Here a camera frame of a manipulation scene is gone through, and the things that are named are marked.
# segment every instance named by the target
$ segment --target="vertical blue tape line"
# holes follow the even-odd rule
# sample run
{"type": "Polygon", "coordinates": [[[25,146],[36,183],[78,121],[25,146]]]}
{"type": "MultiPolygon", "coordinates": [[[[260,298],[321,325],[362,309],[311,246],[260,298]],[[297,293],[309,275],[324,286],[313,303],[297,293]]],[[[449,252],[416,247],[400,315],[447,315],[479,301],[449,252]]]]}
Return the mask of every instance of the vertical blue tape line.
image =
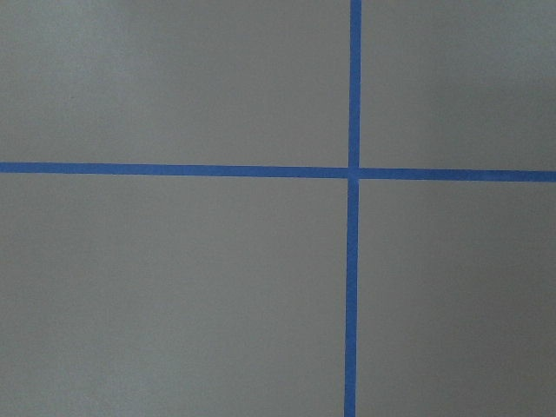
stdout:
{"type": "Polygon", "coordinates": [[[355,417],[357,383],[357,262],[359,179],[347,180],[347,279],[344,417],[355,417]]]}
{"type": "Polygon", "coordinates": [[[351,0],[349,18],[349,146],[347,179],[346,340],[344,417],[355,417],[357,384],[357,261],[361,119],[361,0],[351,0]]]}
{"type": "Polygon", "coordinates": [[[349,23],[349,168],[359,168],[361,118],[361,0],[352,0],[349,23]]]}

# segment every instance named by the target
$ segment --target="blue tape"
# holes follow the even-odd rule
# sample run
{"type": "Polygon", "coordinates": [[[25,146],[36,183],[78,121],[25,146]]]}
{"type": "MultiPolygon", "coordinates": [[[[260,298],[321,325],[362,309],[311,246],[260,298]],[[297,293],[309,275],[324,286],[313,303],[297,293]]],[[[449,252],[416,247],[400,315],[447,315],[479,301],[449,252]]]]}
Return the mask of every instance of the blue tape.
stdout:
{"type": "Polygon", "coordinates": [[[0,162],[0,172],[33,174],[250,176],[267,178],[346,178],[346,168],[126,163],[0,162]]]}
{"type": "Polygon", "coordinates": [[[361,124],[361,0],[352,0],[349,20],[348,166],[359,168],[361,124]]]}
{"type": "Polygon", "coordinates": [[[262,178],[343,178],[485,182],[556,182],[556,171],[492,169],[405,169],[272,167],[235,165],[163,165],[134,163],[0,162],[0,173],[252,176],[262,178]]]}
{"type": "Polygon", "coordinates": [[[357,260],[361,126],[361,0],[351,0],[349,18],[349,131],[347,179],[346,340],[344,417],[355,417],[357,386],[357,260]]]}
{"type": "Polygon", "coordinates": [[[362,180],[556,182],[556,171],[361,168],[358,177],[362,180]]]}
{"type": "Polygon", "coordinates": [[[357,385],[357,263],[359,257],[359,180],[347,180],[347,274],[344,416],[355,417],[357,385]]]}

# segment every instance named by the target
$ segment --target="blue line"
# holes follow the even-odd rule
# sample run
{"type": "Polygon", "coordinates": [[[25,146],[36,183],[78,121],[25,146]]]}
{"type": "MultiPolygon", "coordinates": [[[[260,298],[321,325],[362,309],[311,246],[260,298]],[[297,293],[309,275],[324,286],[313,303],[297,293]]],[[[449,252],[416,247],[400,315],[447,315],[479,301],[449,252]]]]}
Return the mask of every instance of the blue line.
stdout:
{"type": "Polygon", "coordinates": [[[365,180],[556,182],[556,171],[361,168],[359,169],[359,178],[365,180]]]}
{"type": "Polygon", "coordinates": [[[556,182],[556,171],[495,169],[330,168],[140,163],[0,162],[0,173],[250,176],[262,178],[352,178],[484,182],[556,182]]]}
{"type": "Polygon", "coordinates": [[[361,0],[351,0],[349,22],[348,166],[359,168],[361,114],[361,0]]]}
{"type": "Polygon", "coordinates": [[[355,417],[357,385],[357,261],[359,180],[347,181],[347,279],[344,416],[355,417]]]}
{"type": "Polygon", "coordinates": [[[357,386],[357,259],[361,127],[361,0],[351,0],[349,18],[349,131],[347,178],[346,340],[344,417],[355,417],[357,386]]]}
{"type": "Polygon", "coordinates": [[[94,175],[250,176],[277,178],[346,178],[347,168],[125,163],[0,162],[0,172],[94,175]]]}

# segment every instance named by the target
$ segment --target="horizontal blue tape line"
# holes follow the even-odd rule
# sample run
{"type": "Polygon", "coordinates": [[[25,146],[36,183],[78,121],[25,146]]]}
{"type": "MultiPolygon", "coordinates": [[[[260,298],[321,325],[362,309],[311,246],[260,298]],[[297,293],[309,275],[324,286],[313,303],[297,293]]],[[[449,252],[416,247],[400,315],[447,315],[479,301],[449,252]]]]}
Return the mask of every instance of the horizontal blue tape line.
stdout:
{"type": "Polygon", "coordinates": [[[141,163],[0,162],[0,173],[250,176],[262,178],[352,178],[361,180],[556,182],[556,171],[410,168],[350,169],[332,167],[164,165],[141,163]]]}
{"type": "Polygon", "coordinates": [[[358,176],[362,180],[556,182],[556,171],[491,169],[361,168],[358,176]]]}
{"type": "Polygon", "coordinates": [[[127,163],[0,162],[0,172],[35,174],[251,176],[277,178],[346,178],[346,168],[127,163]]]}

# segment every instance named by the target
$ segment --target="gray surface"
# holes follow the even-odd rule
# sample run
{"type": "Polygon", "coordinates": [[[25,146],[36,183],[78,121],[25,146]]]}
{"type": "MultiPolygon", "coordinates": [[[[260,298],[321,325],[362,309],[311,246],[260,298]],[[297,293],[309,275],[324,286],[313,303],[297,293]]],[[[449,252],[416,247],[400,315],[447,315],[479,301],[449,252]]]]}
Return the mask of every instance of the gray surface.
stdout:
{"type": "Polygon", "coordinates": [[[347,163],[349,2],[0,2],[4,161],[347,163]]]}
{"type": "Polygon", "coordinates": [[[556,169],[556,2],[363,2],[361,164],[556,169]]]}
{"type": "Polygon", "coordinates": [[[556,186],[363,182],[359,417],[556,413],[556,186]]]}
{"type": "Polygon", "coordinates": [[[0,415],[341,415],[342,181],[1,175],[0,194],[0,415]]]}

